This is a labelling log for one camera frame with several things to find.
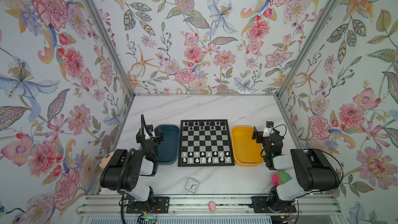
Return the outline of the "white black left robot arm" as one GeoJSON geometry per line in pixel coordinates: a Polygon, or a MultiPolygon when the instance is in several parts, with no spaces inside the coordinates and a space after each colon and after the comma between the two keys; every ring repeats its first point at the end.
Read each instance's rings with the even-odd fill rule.
{"type": "Polygon", "coordinates": [[[154,193],[140,177],[155,176],[159,165],[158,145],[163,141],[163,133],[156,134],[153,125],[147,124],[141,115],[136,141],[141,149],[116,149],[102,159],[99,184],[122,196],[122,208],[149,213],[155,209],[154,193]]]}

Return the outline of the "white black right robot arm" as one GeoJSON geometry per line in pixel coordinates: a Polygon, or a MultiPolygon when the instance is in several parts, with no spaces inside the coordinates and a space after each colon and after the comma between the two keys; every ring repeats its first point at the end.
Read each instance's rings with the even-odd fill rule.
{"type": "Polygon", "coordinates": [[[342,183],[342,175],[320,149],[291,149],[283,154],[284,137],[275,128],[265,127],[263,131],[254,128],[252,139],[262,145],[260,156],[271,171],[293,170],[295,178],[273,186],[266,197],[252,197],[252,207],[256,213],[281,213],[292,210],[294,202],[301,197],[316,192],[337,189],[342,183]]]}

